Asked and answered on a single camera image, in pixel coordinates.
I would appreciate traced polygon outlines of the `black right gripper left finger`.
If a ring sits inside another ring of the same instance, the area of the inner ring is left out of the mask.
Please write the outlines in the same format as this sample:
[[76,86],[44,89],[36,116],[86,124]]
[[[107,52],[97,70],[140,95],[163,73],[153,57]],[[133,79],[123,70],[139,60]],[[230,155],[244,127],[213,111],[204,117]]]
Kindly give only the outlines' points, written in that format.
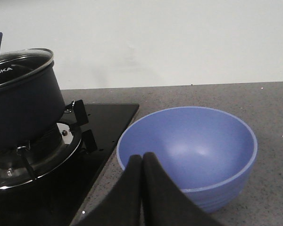
[[142,157],[132,155],[109,194],[78,226],[138,226],[141,211]]

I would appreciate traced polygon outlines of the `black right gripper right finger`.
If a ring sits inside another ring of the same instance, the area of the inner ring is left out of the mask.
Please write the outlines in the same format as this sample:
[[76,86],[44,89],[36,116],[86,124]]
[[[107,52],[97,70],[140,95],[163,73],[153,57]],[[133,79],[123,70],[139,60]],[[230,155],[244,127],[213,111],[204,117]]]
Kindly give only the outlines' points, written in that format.
[[143,155],[142,203],[147,226],[220,226],[174,184],[156,155]]

